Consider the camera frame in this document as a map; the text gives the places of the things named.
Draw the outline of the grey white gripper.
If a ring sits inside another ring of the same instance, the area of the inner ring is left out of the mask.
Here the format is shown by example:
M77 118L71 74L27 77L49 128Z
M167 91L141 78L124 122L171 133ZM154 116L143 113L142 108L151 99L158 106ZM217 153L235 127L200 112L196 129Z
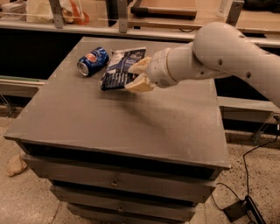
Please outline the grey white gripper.
M169 88L178 83L172 78L167 66L168 54L171 48L156 52L152 57L145 57L132 65L128 72L139 74L124 87L131 93L150 92L155 85L159 88Z

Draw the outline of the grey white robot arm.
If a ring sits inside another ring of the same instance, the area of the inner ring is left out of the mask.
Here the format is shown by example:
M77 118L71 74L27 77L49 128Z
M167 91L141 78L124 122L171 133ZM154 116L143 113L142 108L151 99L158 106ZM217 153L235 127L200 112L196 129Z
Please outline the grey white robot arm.
M125 85L132 93L169 88L185 80L233 75L280 107L280 57L249 42L229 24L207 24L192 42L160 50L129 71L137 75Z

